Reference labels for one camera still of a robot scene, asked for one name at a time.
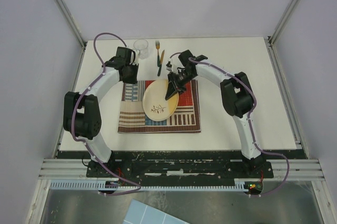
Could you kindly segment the cream yellow ceramic plate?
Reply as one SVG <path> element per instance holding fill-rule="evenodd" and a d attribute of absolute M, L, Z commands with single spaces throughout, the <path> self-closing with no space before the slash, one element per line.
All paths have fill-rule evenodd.
<path fill-rule="evenodd" d="M 152 121 L 161 122 L 167 120 L 176 110 L 179 103 L 179 94 L 174 94 L 168 100 L 165 99 L 169 82 L 160 79 L 152 82 L 143 95 L 143 110 Z"/>

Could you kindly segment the clear drinking glass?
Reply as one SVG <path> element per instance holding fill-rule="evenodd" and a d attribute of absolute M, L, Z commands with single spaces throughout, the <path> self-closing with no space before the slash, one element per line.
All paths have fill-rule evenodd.
<path fill-rule="evenodd" d="M 138 52 L 139 58 L 144 60 L 148 58 L 148 41 L 144 39 L 136 40 L 133 44 L 134 50 Z"/>

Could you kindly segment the green handled fork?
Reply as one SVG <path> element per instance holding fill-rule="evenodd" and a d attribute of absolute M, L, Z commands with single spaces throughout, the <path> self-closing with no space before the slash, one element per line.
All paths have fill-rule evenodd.
<path fill-rule="evenodd" d="M 157 66 L 159 67 L 161 65 L 161 63 L 160 63 L 160 42 L 159 42 L 159 40 L 155 41 L 155 47 L 156 47 L 156 50 L 157 50 Z"/>

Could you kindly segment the patchwork patterned placemat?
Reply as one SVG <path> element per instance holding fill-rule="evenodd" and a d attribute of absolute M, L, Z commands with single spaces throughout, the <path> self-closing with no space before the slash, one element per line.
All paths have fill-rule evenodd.
<path fill-rule="evenodd" d="M 186 92 L 179 96 L 175 112 L 163 121 L 151 120 L 143 110 L 143 96 L 152 82 L 124 84 L 118 133 L 200 133 L 198 82 L 192 80 L 186 84 Z"/>

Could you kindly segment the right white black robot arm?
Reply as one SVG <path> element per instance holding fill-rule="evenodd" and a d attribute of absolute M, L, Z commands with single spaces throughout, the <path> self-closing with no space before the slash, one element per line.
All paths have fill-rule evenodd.
<path fill-rule="evenodd" d="M 234 119 L 240 137 L 242 172 L 247 177 L 254 177 L 261 171 L 265 159 L 254 134 L 252 112 L 256 108 L 257 101 L 247 75 L 244 72 L 231 74 L 212 64 L 206 56 L 195 57 L 189 50 L 176 55 L 182 67 L 174 70 L 172 58 L 169 58 L 166 64 L 169 74 L 165 99 L 169 100 L 174 94 L 184 93 L 187 83 L 198 76 L 218 86 L 222 105 L 226 113 Z"/>

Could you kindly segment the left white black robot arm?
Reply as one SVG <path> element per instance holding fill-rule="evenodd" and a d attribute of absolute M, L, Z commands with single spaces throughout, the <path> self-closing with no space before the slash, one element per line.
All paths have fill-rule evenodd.
<path fill-rule="evenodd" d="M 83 143 L 98 170 L 106 177 L 116 172 L 110 160 L 112 151 L 101 134 L 100 101 L 118 82 L 137 83 L 139 51 L 119 46 L 116 55 L 102 65 L 99 75 L 79 92 L 67 92 L 64 97 L 63 128 L 76 142 Z"/>

